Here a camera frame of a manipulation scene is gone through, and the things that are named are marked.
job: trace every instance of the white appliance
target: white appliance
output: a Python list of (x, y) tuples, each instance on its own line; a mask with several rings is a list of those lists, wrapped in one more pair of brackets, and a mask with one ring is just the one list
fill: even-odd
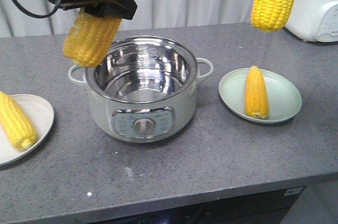
[(338, 41), (338, 0), (295, 0), (285, 27), (304, 41)]

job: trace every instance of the dark cabinet front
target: dark cabinet front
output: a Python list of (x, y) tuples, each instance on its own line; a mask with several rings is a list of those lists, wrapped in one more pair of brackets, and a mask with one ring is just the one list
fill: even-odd
[(303, 187), (221, 199), (96, 224), (279, 224)]

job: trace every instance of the electric cooking pot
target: electric cooking pot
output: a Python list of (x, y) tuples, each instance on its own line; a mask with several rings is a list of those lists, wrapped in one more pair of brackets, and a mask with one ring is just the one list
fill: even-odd
[[(200, 74), (198, 64), (206, 64)], [(134, 36), (112, 43), (103, 62), (83, 68), (83, 79), (95, 123), (110, 136), (127, 142), (165, 139), (193, 117), (198, 85), (213, 71), (212, 63), (179, 43), (157, 36)]]

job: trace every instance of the light green plate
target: light green plate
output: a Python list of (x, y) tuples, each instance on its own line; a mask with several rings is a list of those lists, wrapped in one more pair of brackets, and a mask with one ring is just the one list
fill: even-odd
[(273, 124), (295, 116), (302, 107), (302, 97), (298, 89), (284, 77), (261, 69), (269, 105), (266, 119), (249, 117), (245, 114), (245, 84), (249, 68), (237, 69), (227, 73), (219, 83), (219, 93), (224, 103), (238, 116), (247, 120)]
[(37, 141), (26, 150), (18, 150), (11, 146), (0, 125), (0, 166), (14, 162), (33, 151), (46, 138), (54, 122), (54, 109), (46, 99), (35, 95), (12, 95), (12, 97), (32, 122)]

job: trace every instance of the gray countertop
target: gray countertop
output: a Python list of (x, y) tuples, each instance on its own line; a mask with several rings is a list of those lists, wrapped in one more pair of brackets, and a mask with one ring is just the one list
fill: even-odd
[[(133, 35), (173, 39), (214, 64), (192, 121), (157, 143), (124, 143), (93, 122), (86, 91), (67, 78), (65, 35), (0, 39), (0, 90), (41, 96), (55, 110), (43, 143), (0, 166), (0, 223), (90, 223), (338, 179), (337, 43), (249, 23), (120, 31), (115, 40)], [(222, 76), (253, 64), (301, 92), (293, 119), (256, 124), (222, 102)]]

